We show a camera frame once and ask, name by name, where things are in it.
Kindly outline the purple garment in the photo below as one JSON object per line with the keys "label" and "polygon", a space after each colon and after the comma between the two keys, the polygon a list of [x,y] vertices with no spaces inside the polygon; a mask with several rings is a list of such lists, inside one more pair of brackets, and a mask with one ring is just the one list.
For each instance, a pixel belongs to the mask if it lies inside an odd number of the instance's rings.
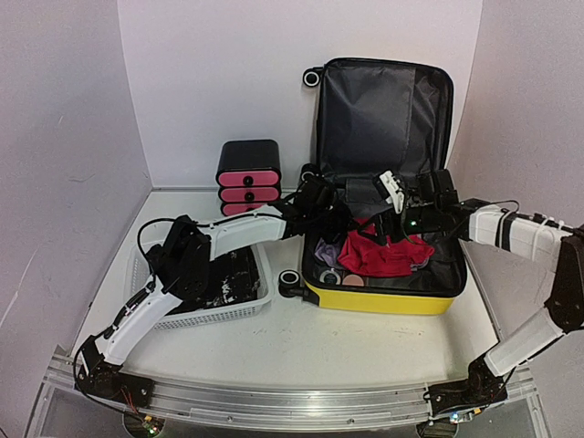
{"label": "purple garment", "polygon": [[343,244],[342,245],[327,244],[322,239],[320,239],[315,250],[316,259],[325,263],[329,267],[344,269],[337,262],[337,257],[339,256]]}

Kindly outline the red t-shirt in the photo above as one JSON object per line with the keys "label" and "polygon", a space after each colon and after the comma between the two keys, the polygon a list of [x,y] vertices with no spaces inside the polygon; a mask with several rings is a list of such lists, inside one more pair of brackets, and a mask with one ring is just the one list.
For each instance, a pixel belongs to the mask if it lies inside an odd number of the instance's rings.
{"label": "red t-shirt", "polygon": [[419,236],[415,235],[411,240],[393,243],[387,237],[384,245],[378,245],[357,231],[350,231],[337,262],[344,269],[360,276],[410,276],[414,270],[425,267],[434,254],[434,248]]}

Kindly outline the black white patterned garment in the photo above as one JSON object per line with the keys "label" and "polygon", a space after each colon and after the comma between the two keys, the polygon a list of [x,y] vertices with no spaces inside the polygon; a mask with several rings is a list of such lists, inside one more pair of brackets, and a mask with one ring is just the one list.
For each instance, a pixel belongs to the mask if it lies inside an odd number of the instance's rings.
{"label": "black white patterned garment", "polygon": [[204,293],[195,300],[182,302],[169,315],[256,300],[260,284],[256,258],[251,247],[234,250],[210,263],[209,281]]}

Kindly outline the yellow Pikachu hard-shell suitcase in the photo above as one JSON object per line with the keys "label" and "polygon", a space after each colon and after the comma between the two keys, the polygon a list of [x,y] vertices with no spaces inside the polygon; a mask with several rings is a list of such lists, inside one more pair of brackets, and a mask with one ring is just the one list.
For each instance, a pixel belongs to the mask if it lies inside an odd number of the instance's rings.
{"label": "yellow Pikachu hard-shell suitcase", "polygon": [[[375,175],[391,170],[407,183],[425,172],[446,169],[454,85],[442,69],[425,65],[342,57],[309,68],[304,84],[318,88],[315,158],[301,171],[299,183],[315,175],[336,189],[336,202],[351,211],[350,231],[378,245],[382,212],[393,209],[373,186]],[[440,315],[463,292],[466,266],[456,237],[417,235],[434,248],[425,267],[410,276],[363,276],[365,287],[327,285],[321,272],[333,269],[315,257],[319,238],[304,235],[299,270],[278,278],[284,297],[300,297],[321,308],[359,312]],[[344,239],[327,244],[342,245]]]}

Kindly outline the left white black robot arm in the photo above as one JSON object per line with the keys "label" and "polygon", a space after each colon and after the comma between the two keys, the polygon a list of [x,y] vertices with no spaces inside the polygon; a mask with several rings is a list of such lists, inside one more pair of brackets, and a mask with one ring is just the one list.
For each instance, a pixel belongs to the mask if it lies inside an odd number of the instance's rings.
{"label": "left white black robot arm", "polygon": [[323,206],[275,202],[258,209],[199,223],[188,215],[172,220],[161,245],[146,256],[149,276],[99,334],[81,344],[73,361],[76,388],[90,400],[149,402],[152,381],[122,372],[124,361],[139,341],[171,310],[195,300],[206,290],[210,264],[243,247],[286,240],[310,231],[333,236],[355,224],[342,203]]}

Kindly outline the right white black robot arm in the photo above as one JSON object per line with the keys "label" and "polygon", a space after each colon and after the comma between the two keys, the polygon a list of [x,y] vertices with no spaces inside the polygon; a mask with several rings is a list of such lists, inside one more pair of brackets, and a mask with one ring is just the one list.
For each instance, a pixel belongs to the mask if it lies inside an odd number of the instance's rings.
{"label": "right white black robot arm", "polygon": [[568,334],[583,329],[583,229],[514,201],[426,202],[381,213],[394,240],[442,232],[467,243],[485,301],[504,331],[459,381],[430,386],[436,416],[458,417],[507,397],[513,372]]}

